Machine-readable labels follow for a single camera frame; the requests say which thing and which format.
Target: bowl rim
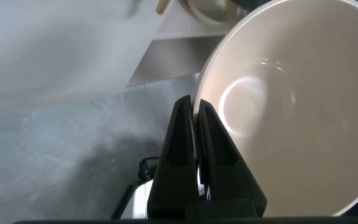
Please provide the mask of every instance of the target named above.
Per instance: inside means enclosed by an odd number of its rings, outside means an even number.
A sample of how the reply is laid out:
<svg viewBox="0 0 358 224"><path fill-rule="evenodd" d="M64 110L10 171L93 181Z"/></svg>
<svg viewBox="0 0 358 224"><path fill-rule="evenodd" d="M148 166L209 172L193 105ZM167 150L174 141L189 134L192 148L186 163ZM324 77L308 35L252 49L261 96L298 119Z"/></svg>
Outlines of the bowl rim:
<svg viewBox="0 0 358 224"><path fill-rule="evenodd" d="M204 82L208 76L208 73L211 71L212 66L214 65L216 58L221 53L222 49L226 46L226 44L230 41L232 36L234 36L238 30L242 28L247 22L249 22L251 19L253 19L258 14L264 12L265 10L277 5L281 4L283 2L287 1L298 1L298 0L271 0L266 4L261 5L257 9L250 12L248 15L246 15L243 19L241 19L230 31L227 33L223 39L219 42L218 46L213 50L211 55L209 55L207 61L205 62L203 68L200 71L197 83L196 83L196 89L194 92L193 97L193 122L196 124L197 114L198 114L198 107L200 105L201 101L201 94L203 92L204 88ZM358 9L358 1L356 0L332 0L332 1L338 1L342 2L344 4L350 4L352 7L356 7ZM349 205L345 206L344 208L340 209L340 211L336 212L335 214L332 214L332 216L340 216L344 212L348 211L351 207L353 207L358 202L358 197L355 198Z"/></svg>

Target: wooden handle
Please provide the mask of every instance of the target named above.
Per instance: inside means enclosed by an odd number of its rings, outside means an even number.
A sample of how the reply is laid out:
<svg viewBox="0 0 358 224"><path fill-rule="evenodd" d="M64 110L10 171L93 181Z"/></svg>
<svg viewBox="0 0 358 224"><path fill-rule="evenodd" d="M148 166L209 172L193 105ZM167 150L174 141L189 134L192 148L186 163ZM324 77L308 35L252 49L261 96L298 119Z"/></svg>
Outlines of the wooden handle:
<svg viewBox="0 0 358 224"><path fill-rule="evenodd" d="M167 9L169 1L170 0L159 0L157 7L155 8L155 12L159 15L162 15Z"/></svg>

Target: white object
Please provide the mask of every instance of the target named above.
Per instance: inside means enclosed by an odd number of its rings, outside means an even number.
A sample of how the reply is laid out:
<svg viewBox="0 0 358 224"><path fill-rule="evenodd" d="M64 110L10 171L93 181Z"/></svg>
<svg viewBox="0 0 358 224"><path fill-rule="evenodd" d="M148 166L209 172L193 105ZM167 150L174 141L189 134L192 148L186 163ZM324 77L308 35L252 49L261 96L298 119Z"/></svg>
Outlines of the white object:
<svg viewBox="0 0 358 224"><path fill-rule="evenodd" d="M167 14L157 3L0 1L0 114L122 91Z"/></svg>
<svg viewBox="0 0 358 224"><path fill-rule="evenodd" d="M275 0L200 73L267 197L265 216L340 215L358 201L358 2Z"/></svg>

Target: stainless steel surface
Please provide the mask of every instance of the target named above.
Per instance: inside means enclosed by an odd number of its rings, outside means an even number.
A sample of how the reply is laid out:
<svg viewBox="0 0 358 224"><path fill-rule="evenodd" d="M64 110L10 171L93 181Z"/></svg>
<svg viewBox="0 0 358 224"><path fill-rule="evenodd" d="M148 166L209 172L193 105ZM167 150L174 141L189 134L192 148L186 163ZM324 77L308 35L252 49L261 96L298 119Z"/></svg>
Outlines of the stainless steel surface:
<svg viewBox="0 0 358 224"><path fill-rule="evenodd" d="M0 223L109 218L196 76L0 118Z"/></svg>

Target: white bowl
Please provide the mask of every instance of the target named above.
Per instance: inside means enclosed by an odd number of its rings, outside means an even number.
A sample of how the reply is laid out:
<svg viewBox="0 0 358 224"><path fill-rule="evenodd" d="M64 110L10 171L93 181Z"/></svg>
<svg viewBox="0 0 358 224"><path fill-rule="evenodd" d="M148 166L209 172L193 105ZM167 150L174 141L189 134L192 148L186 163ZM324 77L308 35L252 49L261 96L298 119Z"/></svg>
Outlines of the white bowl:
<svg viewBox="0 0 358 224"><path fill-rule="evenodd" d="M216 47L194 100L215 107L267 197L265 216L358 201L358 2L276 0Z"/></svg>

